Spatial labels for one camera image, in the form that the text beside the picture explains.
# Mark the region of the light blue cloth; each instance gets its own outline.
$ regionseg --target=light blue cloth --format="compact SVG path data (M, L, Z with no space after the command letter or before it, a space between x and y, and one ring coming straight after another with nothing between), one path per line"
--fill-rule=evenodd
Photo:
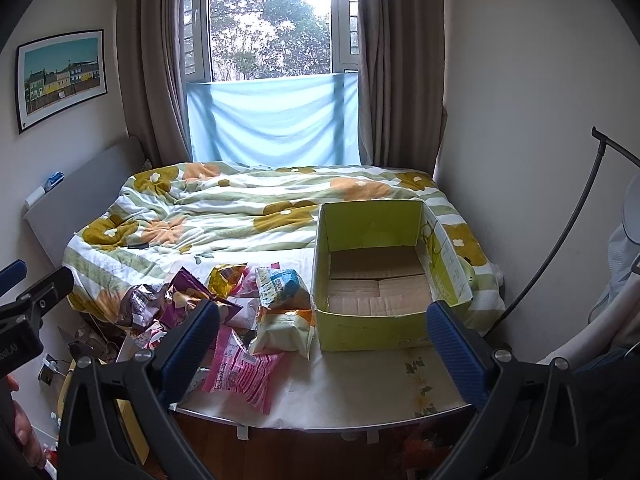
M186 89L196 161L360 164L357 73L189 83Z

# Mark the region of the person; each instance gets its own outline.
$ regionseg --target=person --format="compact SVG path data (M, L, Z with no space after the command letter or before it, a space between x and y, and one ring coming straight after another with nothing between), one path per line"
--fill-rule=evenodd
M9 374L6 377L7 383L9 384L9 389L12 392L17 392L20 389L20 384L15 378ZM29 417L24 412L20 404L18 404L14 400L14 411L15 411L15 425L14 431L15 436L18 441L22 444L22 455L25 460L29 463L31 467L37 467L42 469L47 459L44 454L44 449L40 445L38 441L38 437L36 436L35 431L33 431L33 427L29 421Z

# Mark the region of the blue gripper pad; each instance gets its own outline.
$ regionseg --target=blue gripper pad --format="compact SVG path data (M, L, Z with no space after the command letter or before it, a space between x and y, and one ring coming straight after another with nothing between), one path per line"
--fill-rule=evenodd
M27 265L22 260L15 260L0 270L0 296L27 277Z
M482 410L489 399L490 380L495 373L491 347L480 335L466 328L444 301L427 308L427 332L460 396Z
M196 310L170 330L155 350L154 386L160 403L168 407L182 399L209 346L215 341L220 313L214 301L201 300Z

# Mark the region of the wall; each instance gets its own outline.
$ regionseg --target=wall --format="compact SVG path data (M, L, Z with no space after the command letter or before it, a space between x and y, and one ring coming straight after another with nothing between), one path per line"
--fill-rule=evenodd
M4 302L45 276L52 265L22 222L24 199L52 173L70 173L126 134L118 78L114 63L115 0L34 0L0 54L0 267L16 258L28 266L28 277L5 295ZM53 34L104 28L108 94L76 105L18 135L15 115L15 52L18 45ZM79 317L66 303L47 314L40 336L46 351L65 357L57 325L72 332ZM58 397L55 388L38 382L42 362L33 360L16 372L21 403L34 426L56 433L49 417Z
M568 221L598 143L640 153L640 46L610 0L446 0L449 121L436 179L506 277L507 304ZM551 266L498 334L537 360L586 325L637 171L607 150Z

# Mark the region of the tree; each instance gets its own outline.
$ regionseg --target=tree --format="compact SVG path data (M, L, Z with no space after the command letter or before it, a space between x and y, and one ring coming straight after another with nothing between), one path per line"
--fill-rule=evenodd
M331 72L328 16L306 0L210 0L214 81Z

